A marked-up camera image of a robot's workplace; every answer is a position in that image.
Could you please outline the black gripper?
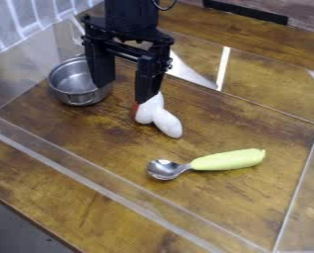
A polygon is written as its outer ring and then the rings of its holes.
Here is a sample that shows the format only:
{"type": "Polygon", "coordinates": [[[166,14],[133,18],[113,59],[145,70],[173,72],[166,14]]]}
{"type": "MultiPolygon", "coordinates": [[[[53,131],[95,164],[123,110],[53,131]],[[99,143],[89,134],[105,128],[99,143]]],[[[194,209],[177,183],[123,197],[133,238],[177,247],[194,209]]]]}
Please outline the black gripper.
{"type": "Polygon", "coordinates": [[[115,80],[115,56],[138,61],[136,100],[144,104],[158,94],[164,75],[172,67],[174,38],[157,25],[119,31],[107,26],[105,18],[89,15],[82,23],[82,44],[94,84],[103,88],[115,80]]]}

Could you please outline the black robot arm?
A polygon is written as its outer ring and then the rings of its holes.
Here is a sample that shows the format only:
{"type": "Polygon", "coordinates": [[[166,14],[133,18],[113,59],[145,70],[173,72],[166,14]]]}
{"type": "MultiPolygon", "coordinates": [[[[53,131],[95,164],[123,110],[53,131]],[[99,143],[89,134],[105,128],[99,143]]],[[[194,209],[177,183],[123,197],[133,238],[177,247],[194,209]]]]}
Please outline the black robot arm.
{"type": "Polygon", "coordinates": [[[117,79],[115,57],[137,63],[136,100],[144,104],[160,92],[172,68],[174,38],[158,29],[158,0],[105,0],[103,17],[85,15],[82,44],[94,84],[117,79]]]}

